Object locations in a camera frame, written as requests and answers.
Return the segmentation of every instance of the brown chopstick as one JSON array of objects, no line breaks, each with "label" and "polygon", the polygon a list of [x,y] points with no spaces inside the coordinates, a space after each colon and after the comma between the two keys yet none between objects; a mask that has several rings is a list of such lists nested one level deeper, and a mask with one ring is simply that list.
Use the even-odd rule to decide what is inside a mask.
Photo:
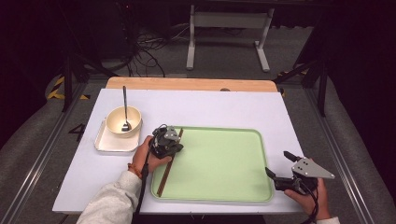
[{"label": "brown chopstick", "polygon": [[[182,134],[183,134],[183,129],[180,129],[180,132],[178,133],[178,137],[179,137],[179,139],[177,141],[178,143],[180,142]],[[172,156],[172,160],[169,161],[168,164],[166,164],[166,169],[165,169],[165,172],[163,173],[163,179],[161,179],[160,186],[158,187],[158,190],[157,190],[158,197],[161,197],[163,195],[163,189],[165,188],[166,180],[168,179],[169,172],[171,171],[172,164],[175,159],[175,155],[176,154],[174,154]]]}]

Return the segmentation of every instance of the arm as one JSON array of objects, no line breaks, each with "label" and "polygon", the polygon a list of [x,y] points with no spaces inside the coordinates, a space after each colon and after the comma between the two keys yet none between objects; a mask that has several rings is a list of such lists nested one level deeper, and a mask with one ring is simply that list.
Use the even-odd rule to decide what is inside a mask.
[{"label": "arm", "polygon": [[[78,223],[131,223],[142,186],[142,180],[138,176],[145,163],[151,138],[148,136],[137,148],[132,161],[134,168],[130,167],[128,171],[122,172],[116,182],[103,186],[84,209]],[[171,157],[159,160],[150,154],[148,170],[153,172],[159,165],[170,160]]]},{"label": "arm", "polygon": [[[301,195],[293,190],[285,190],[285,194],[300,204],[304,211],[310,215],[314,210],[315,202],[310,195]],[[322,178],[318,178],[318,188],[314,191],[318,195],[318,224],[340,223],[338,217],[332,218],[329,212],[327,190]]]}]

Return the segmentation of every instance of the hand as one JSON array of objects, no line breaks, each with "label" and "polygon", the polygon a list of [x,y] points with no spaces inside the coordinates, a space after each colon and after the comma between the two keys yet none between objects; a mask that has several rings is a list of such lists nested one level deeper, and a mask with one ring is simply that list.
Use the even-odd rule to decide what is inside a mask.
[{"label": "hand", "polygon": [[[142,145],[140,145],[136,153],[134,154],[134,157],[132,158],[132,164],[136,166],[136,168],[141,172],[143,165],[145,164],[146,156],[149,151],[149,140],[151,140],[152,136],[147,136],[145,141],[143,142]],[[148,156],[148,171],[151,173],[153,172],[158,166],[163,165],[171,161],[171,157],[165,157],[163,159],[158,159],[155,157],[153,154],[149,154]]]},{"label": "hand", "polygon": [[[318,188],[314,190],[314,195],[318,195],[318,215],[317,220],[331,218],[328,205],[327,190],[322,178],[318,178]],[[300,204],[304,211],[310,216],[315,208],[315,202],[311,195],[301,195],[291,189],[286,189],[285,194]]]}]

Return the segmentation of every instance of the tray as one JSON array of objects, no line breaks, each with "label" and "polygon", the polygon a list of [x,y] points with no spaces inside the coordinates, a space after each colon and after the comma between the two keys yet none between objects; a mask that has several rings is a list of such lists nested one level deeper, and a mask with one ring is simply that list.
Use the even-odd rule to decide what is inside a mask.
[{"label": "tray", "polygon": [[163,189],[157,190],[166,165],[158,167],[151,193],[159,199],[268,202],[273,196],[265,173],[262,136],[250,129],[183,127],[180,143]]},{"label": "tray", "polygon": [[99,128],[99,133],[96,136],[96,140],[94,143],[95,148],[99,151],[112,151],[112,152],[134,151],[139,145],[140,130],[136,132],[136,134],[132,137],[128,137],[128,138],[118,137],[106,128],[106,119],[104,119]]}]

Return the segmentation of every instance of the white tabletop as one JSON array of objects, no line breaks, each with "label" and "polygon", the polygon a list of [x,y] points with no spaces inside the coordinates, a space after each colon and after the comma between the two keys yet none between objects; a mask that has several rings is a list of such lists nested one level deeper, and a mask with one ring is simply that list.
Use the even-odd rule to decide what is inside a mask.
[{"label": "white tabletop", "polygon": [[[277,176],[285,177],[292,176],[293,163],[283,156],[283,151],[303,155],[278,92],[129,90],[127,94],[128,105],[135,106],[142,113],[139,143],[161,124],[254,129],[262,135],[269,168]],[[101,90],[53,205],[54,212],[81,213],[103,185],[116,181],[120,173],[127,169],[133,152],[101,152],[94,147],[102,120],[112,109],[122,105],[122,90]],[[140,211],[142,214],[274,214],[302,211],[297,203],[278,190],[274,191],[274,197],[268,203],[173,201],[154,198],[150,185],[151,175],[148,176]]]}]

